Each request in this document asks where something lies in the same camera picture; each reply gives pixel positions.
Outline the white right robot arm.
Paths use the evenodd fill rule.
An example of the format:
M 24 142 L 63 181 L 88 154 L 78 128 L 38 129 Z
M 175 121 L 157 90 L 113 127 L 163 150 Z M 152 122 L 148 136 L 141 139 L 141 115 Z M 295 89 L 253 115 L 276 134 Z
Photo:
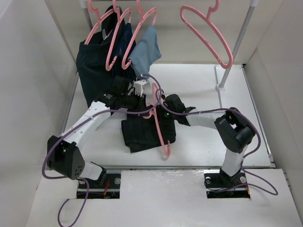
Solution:
M 219 181 L 231 187 L 241 173 L 244 153 L 258 134 L 255 126 L 235 107 L 198 111 L 185 107 L 179 96 L 167 96 L 160 104 L 179 124 L 200 126 L 216 130 L 226 147 L 225 158 L 219 172 Z

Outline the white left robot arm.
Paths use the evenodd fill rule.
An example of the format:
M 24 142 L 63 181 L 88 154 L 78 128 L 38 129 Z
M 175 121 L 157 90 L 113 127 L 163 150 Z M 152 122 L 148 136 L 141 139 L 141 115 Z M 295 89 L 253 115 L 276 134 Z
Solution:
M 146 95 L 143 92 L 149 86 L 147 79 L 131 82 L 122 77 L 114 78 L 111 86 L 97 94 L 87 111 L 73 126 L 60 136 L 49 138 L 45 164 L 61 174 L 62 178 L 87 179 L 94 187 L 102 187 L 106 182 L 107 170 L 98 164 L 85 161 L 81 149 L 115 110 L 146 110 Z

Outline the black trousers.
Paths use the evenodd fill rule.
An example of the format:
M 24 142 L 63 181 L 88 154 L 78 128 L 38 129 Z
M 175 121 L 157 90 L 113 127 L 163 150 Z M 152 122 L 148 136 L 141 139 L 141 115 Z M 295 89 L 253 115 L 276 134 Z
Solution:
M 157 117 L 165 144 L 167 145 L 168 141 L 174 143 L 176 141 L 175 122 L 160 120 L 158 115 Z M 125 145 L 131 153 L 161 146 L 153 116 L 144 119 L 142 116 L 129 114 L 125 120 L 121 121 L 121 129 Z

